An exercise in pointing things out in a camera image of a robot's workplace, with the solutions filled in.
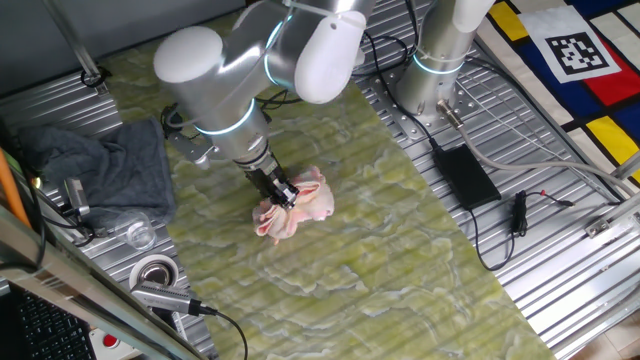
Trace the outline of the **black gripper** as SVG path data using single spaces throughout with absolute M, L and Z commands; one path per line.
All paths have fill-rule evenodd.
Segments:
M 263 198 L 274 200 L 276 205 L 284 209 L 292 209 L 295 206 L 299 190 L 287 183 L 285 173 L 278 162 L 271 162 L 265 169 L 248 170 L 245 176 Z

